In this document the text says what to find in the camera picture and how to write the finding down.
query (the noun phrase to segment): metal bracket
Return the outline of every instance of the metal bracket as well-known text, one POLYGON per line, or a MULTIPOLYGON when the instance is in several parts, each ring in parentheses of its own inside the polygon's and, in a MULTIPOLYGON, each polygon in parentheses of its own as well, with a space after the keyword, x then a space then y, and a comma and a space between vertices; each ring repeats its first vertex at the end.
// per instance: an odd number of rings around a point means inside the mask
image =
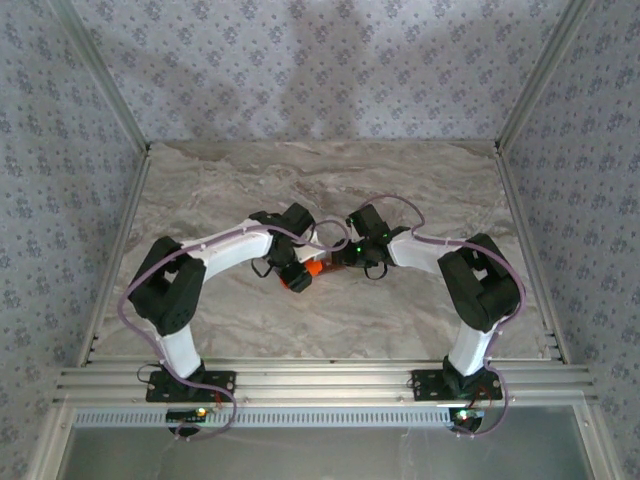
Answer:
POLYGON ((440 370, 412 370, 410 387, 416 402, 434 400, 501 400, 502 387, 498 375, 484 371, 465 388, 461 395, 454 395, 444 380, 444 371, 440 370))
MULTIPOLYGON (((236 372, 205 371, 198 383, 225 388, 234 393, 236 388, 236 372)), ((228 399, 224 395, 220 400, 228 399)), ((212 403, 216 401, 216 392, 197 388, 189 388, 178 383, 168 372, 153 372, 149 377, 146 400, 149 403, 212 403)))

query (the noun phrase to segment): robotic arm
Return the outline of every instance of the robotic arm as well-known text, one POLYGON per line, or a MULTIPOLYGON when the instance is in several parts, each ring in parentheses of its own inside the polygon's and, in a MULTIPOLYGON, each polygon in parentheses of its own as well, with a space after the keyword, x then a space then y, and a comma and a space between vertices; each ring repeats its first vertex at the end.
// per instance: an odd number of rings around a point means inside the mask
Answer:
MULTIPOLYGON (((325 252, 308 245, 296 245, 290 237, 267 229, 228 238, 231 231, 257 225, 276 226, 297 236, 307 233, 312 240, 316 238, 311 214, 299 204, 293 204, 282 215, 257 212, 233 229, 202 239, 178 243, 163 237, 155 242, 134 277, 136 280, 177 250, 203 245, 169 262, 129 296, 136 312, 154 325, 167 362, 181 378, 200 382, 205 372, 189 322, 195 314, 202 285, 208 279, 236 264, 263 258, 269 264, 269 271, 275 270, 290 290, 299 293, 311 284, 312 275, 304 262, 325 252), (205 246, 218 237, 221 237, 219 242, 205 246)), ((355 229, 357 238, 327 257, 331 264, 360 267, 367 275, 369 268, 379 264, 384 268, 382 276, 388 267, 442 273, 463 321, 444 359, 443 377, 454 395, 466 390, 483 373, 483 358, 496 326, 520 302, 514 280, 497 262, 472 249, 418 241, 407 227, 390 229, 372 205, 351 214, 347 225, 355 229)), ((467 242, 502 257, 488 235, 478 234, 467 242)))

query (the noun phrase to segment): patterned wallpaper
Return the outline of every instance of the patterned wallpaper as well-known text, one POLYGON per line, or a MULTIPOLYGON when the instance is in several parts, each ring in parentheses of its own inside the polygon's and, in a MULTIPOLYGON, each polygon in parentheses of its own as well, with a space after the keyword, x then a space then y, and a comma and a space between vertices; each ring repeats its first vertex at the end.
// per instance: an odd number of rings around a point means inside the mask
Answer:
POLYGON ((640 478, 640 4, 596 3, 509 159, 575 362, 640 478))
POLYGON ((73 0, 148 140, 495 138, 566 0, 73 0))
POLYGON ((44 0, 4 0, 0 18, 0 478, 17 479, 139 156, 44 0))

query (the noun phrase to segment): marble surface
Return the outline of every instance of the marble surface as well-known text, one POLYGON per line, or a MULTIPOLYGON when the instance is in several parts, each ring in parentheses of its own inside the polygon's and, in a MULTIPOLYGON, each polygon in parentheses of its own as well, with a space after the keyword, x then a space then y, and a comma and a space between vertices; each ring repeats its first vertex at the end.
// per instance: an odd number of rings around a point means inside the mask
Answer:
MULTIPOLYGON (((237 225, 257 210, 292 201, 318 219, 346 217, 368 197, 399 193, 424 212, 421 233, 467 238, 490 234, 530 282, 515 226, 486 143, 312 142, 155 144, 107 314, 95 342, 101 355, 146 354, 148 347, 116 315, 116 301, 158 237, 199 238, 237 225)), ((390 225, 413 225, 400 202, 376 204, 390 225)), ((320 232, 328 244, 339 238, 320 232)), ((546 358, 533 295, 496 348, 503 358, 546 358)), ((128 305, 127 313, 137 318, 128 305)), ((396 268, 380 281, 360 270, 320 276, 302 294, 248 264, 209 280, 192 329, 203 356, 440 359, 460 319, 438 275, 396 268)))

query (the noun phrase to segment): wall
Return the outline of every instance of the wall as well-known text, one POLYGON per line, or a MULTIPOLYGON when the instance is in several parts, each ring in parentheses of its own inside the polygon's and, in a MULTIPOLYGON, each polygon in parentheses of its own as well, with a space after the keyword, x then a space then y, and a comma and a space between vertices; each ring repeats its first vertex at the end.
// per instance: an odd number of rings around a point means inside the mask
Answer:
POLYGON ((0 3, 0 478, 87 328, 139 154, 45 1, 0 3))
POLYGON ((566 0, 73 0, 149 140, 495 138, 566 0))
POLYGON ((508 153, 572 359, 640 478, 640 5, 597 1, 508 153))

